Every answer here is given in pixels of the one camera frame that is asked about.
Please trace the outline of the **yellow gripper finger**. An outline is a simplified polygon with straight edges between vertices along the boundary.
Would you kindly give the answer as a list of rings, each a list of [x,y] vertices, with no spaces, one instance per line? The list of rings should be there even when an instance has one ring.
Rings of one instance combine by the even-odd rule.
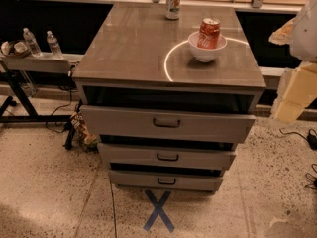
[[[317,98],[317,64],[303,62],[287,75],[274,102],[272,118],[292,123]]]
[[[274,31],[268,40],[276,45],[289,45],[291,43],[291,32],[294,19],[287,21],[282,27]]]

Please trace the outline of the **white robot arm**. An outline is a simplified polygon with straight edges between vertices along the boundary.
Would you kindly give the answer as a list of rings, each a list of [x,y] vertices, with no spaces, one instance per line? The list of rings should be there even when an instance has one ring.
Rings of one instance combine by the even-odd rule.
[[[292,123],[317,98],[317,0],[309,0],[295,18],[273,32],[268,40],[289,45],[290,53],[302,61],[292,72],[273,111],[274,119]]]

